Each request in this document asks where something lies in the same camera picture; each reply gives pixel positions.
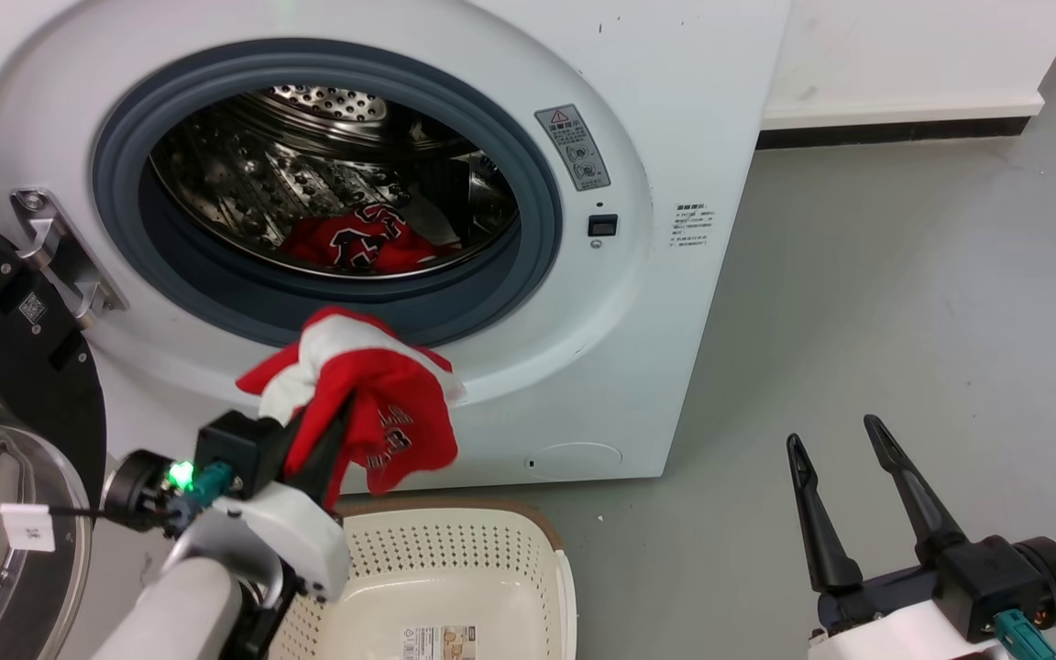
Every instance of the black baseboard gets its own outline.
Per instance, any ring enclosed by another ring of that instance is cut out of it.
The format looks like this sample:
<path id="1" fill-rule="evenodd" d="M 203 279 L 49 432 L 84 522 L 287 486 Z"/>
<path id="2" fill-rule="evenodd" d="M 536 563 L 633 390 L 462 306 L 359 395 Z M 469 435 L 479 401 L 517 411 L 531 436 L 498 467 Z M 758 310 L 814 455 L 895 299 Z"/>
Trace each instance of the black baseboard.
<path id="1" fill-rule="evenodd" d="M 755 142 L 760 149 L 800 149 L 837 145 L 881 145 L 914 143 L 919 139 L 956 137 L 1001 137 L 1021 135 L 1030 117 L 962 118 L 949 121 L 904 121 L 904 124 L 867 124 L 826 126 L 819 129 L 762 130 Z"/>

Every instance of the door hinge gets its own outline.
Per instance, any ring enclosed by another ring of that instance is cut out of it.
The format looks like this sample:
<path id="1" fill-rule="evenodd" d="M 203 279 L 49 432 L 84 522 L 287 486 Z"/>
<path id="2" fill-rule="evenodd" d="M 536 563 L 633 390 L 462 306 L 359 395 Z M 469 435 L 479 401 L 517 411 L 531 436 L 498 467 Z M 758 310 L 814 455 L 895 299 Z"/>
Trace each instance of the door hinge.
<path id="1" fill-rule="evenodd" d="M 30 246 L 17 251 L 18 259 L 46 276 L 80 326 L 91 327 L 100 314 L 128 306 L 80 245 L 50 191 L 13 191 L 11 208 L 31 239 Z"/>

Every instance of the gray floor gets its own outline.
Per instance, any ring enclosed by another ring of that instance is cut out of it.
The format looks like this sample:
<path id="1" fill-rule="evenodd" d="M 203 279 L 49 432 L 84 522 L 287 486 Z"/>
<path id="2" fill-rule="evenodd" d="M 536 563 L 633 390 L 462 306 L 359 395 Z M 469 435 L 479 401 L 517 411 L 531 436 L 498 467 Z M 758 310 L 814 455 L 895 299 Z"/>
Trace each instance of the gray floor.
<path id="1" fill-rule="evenodd" d="M 867 576 L 913 536 L 864 413 L 973 539 L 1056 539 L 1056 64 L 1019 138 L 755 156 L 666 475 L 485 491 L 565 536 L 582 659 L 805 657 L 789 432 Z M 65 659 L 139 587 L 105 535 Z"/>

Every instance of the black cable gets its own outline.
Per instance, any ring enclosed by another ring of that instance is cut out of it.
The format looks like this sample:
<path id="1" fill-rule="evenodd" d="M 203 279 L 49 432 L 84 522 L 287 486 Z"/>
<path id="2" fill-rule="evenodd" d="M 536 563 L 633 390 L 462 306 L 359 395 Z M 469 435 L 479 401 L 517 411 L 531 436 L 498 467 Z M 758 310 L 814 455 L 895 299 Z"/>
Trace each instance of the black cable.
<path id="1" fill-rule="evenodd" d="M 169 521 L 173 517 L 171 513 L 149 512 L 107 512 L 93 509 L 76 509 L 74 506 L 48 506 L 46 513 L 50 515 L 80 515 L 91 517 L 105 517 L 106 521 Z"/>

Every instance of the red and white garment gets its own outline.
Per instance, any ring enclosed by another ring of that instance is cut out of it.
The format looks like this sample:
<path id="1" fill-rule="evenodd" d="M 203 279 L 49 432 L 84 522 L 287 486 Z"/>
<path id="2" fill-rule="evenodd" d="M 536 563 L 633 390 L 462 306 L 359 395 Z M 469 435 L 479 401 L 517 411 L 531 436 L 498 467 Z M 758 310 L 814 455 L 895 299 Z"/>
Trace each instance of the red and white garment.
<path id="1" fill-rule="evenodd" d="M 373 494 L 385 493 L 419 469 L 442 469 L 458 454 L 448 403 L 463 396 L 451 363 L 434 352 L 407 346 L 384 323 L 347 309 L 327 308 L 286 346 L 239 380 L 259 394 L 260 417 L 287 426 L 307 407 L 284 475 L 304 467 L 312 450 L 353 396 L 344 446 L 323 501 L 332 510 L 348 463 L 367 469 Z"/>
<path id="2" fill-rule="evenodd" d="M 379 272 L 413 270 L 439 253 L 393 206 L 382 204 L 358 206 L 336 218 L 301 220 L 280 251 L 318 266 Z"/>

